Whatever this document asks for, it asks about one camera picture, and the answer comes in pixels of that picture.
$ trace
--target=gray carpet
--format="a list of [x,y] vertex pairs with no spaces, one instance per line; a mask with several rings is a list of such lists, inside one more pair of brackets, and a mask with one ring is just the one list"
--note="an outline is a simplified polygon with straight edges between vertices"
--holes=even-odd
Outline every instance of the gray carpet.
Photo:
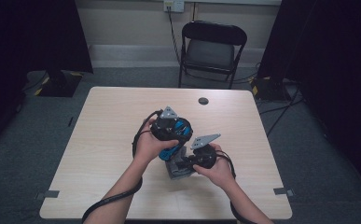
[[[256,72],[240,68],[237,79]],[[0,223],[80,223],[45,220],[37,193],[49,188],[76,119],[94,86],[177,87],[178,68],[96,68],[85,75],[72,98],[36,97],[26,91],[22,110],[0,135]],[[32,85],[43,72],[28,75]],[[186,77],[184,87],[225,89],[228,83]],[[250,90],[243,80],[233,89]],[[296,86],[289,85],[293,94]],[[257,101],[260,112],[284,106]],[[268,131],[283,110],[261,115]],[[293,217],[275,223],[361,223],[361,179],[346,158],[324,137],[319,120],[304,102],[292,105],[269,135],[273,155],[287,189]],[[152,221],[148,223],[172,223]]]

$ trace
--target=chair seat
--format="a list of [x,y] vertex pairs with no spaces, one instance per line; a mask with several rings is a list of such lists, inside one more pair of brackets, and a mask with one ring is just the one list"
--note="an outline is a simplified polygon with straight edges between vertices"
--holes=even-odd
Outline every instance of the chair seat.
[[189,41],[185,66],[209,67],[230,72],[233,68],[233,45],[192,39]]

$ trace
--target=electrical outlet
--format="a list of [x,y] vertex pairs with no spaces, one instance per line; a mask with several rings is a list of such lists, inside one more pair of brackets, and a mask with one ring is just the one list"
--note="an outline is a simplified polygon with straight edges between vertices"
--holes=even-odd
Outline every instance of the electrical outlet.
[[184,12],[184,0],[183,1],[174,1],[174,11],[175,12]]
[[163,11],[169,11],[168,8],[174,11],[174,1],[163,1]]

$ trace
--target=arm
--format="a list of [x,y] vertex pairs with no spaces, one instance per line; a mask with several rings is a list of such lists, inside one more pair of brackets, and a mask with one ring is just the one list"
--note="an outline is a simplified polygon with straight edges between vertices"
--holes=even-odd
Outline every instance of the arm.
[[[154,120],[151,119],[143,128],[137,142],[136,154],[130,166],[119,178],[117,183],[105,194],[103,199],[120,194],[134,188],[145,172],[148,164],[154,160],[160,152],[168,147],[178,144],[177,140],[160,141],[149,132],[149,126]],[[124,223],[132,202],[132,196],[106,204],[94,210],[84,223]]]
[[[212,143],[210,145],[215,150],[221,150],[219,145]],[[193,168],[198,174],[208,177],[215,185],[222,188],[242,217],[255,223],[273,223],[244,193],[232,176],[229,163],[225,159],[218,157],[211,169],[205,169],[198,165],[194,165]]]

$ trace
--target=white wall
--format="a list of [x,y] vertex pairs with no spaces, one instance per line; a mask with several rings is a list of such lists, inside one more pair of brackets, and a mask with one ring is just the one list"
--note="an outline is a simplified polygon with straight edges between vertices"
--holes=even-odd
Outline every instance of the white wall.
[[[163,3],[156,1],[76,0],[89,45],[172,46],[171,25]],[[196,19],[238,25],[248,34],[247,49],[264,49],[279,9],[267,5],[196,4]],[[173,13],[174,33],[192,20],[194,4]]]

